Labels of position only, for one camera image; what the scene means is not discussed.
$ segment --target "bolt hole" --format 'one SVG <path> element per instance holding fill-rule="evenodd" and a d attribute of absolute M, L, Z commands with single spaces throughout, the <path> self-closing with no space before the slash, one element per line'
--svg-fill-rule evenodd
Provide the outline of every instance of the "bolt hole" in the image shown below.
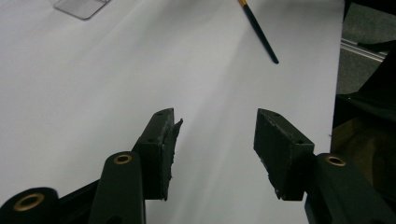
<path fill-rule="evenodd" d="M 30 210 L 38 206 L 43 200 L 44 195 L 42 193 L 29 194 L 15 203 L 14 210 L 18 212 Z"/>
<path fill-rule="evenodd" d="M 332 165 L 336 166 L 345 166 L 347 163 L 340 158 L 334 157 L 334 156 L 328 156 L 326 157 L 326 161 Z"/>
<path fill-rule="evenodd" d="M 128 163 L 131 160 L 132 160 L 132 156 L 123 154 L 123 155 L 119 155 L 118 157 L 114 158 L 114 163 L 116 163 L 118 165 L 122 165 L 122 164 Z"/>
<path fill-rule="evenodd" d="M 121 224 L 121 223 L 122 223 L 122 218 L 118 216 L 111 217 L 106 221 L 106 224 Z"/>

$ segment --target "pen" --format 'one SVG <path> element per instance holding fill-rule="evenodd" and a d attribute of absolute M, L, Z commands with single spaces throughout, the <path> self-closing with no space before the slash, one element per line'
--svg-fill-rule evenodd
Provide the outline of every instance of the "pen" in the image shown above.
<path fill-rule="evenodd" d="M 260 27 L 256 18 L 254 17 L 253 12 L 251 12 L 247 1 L 239 0 L 239 3 L 241 4 L 242 8 L 244 9 L 245 13 L 247 14 L 247 18 L 250 21 L 251 26 L 253 26 L 254 31 L 256 32 L 256 34 L 259 37 L 262 44 L 264 45 L 265 49 L 268 51 L 271 59 L 273 60 L 274 63 L 279 63 L 279 61 L 277 60 L 277 57 L 274 54 L 274 51 L 272 50 L 272 48 L 270 46 L 270 43 L 268 43 L 267 38 L 265 38 L 265 35 L 262 32 L 262 28 Z"/>

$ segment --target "black machine part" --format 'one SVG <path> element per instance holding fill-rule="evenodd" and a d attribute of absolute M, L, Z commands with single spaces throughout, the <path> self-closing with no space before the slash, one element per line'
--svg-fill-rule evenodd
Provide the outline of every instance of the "black machine part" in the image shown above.
<path fill-rule="evenodd" d="M 0 223 L 146 223 L 144 200 L 167 199 L 182 122 L 173 108 L 155 113 L 133 151 L 110 156 L 99 180 L 61 199 L 54 189 L 23 191 L 2 205 Z"/>
<path fill-rule="evenodd" d="M 311 224 L 394 224 L 396 216 L 356 166 L 323 153 L 279 114 L 259 109 L 254 149 L 278 198 L 298 201 L 307 192 Z"/>

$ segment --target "white table surface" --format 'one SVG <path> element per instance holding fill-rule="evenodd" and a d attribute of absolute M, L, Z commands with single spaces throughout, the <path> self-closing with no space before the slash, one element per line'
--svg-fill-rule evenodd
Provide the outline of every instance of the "white table surface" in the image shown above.
<path fill-rule="evenodd" d="M 253 150 L 258 108 L 330 149 L 343 0 L 113 0 L 90 21 L 52 0 L 0 1 L 0 204 L 99 178 L 152 114 L 184 119 L 167 202 L 148 224 L 307 223 L 279 201 Z"/>

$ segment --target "transparent plastic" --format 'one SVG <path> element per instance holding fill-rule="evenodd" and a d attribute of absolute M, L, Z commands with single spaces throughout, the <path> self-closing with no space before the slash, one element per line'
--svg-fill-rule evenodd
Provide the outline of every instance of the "transparent plastic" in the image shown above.
<path fill-rule="evenodd" d="M 110 0 L 59 0 L 54 7 L 81 20 L 90 19 Z"/>

